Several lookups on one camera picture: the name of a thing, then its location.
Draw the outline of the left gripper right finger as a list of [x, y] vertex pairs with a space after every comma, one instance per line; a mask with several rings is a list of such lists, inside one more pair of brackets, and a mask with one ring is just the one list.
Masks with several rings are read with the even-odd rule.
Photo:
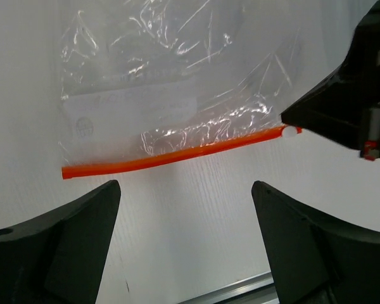
[[380, 303], [380, 232], [262, 181], [251, 194], [280, 303]]

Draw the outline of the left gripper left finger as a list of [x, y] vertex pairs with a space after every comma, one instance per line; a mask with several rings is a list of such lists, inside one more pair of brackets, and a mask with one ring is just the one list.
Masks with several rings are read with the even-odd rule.
[[0, 303], [95, 303], [120, 204], [110, 180], [0, 229]]

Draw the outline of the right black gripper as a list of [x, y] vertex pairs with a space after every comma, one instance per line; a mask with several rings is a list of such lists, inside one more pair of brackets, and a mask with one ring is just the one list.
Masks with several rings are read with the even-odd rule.
[[353, 33], [342, 64], [281, 113], [284, 124], [307, 129], [356, 150], [359, 157], [380, 159], [380, 1]]

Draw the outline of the clear orange zip top bag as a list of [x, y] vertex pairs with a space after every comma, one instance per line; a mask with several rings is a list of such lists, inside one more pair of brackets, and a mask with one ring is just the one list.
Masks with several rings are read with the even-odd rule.
[[303, 1], [57, 1], [64, 179], [285, 136]]

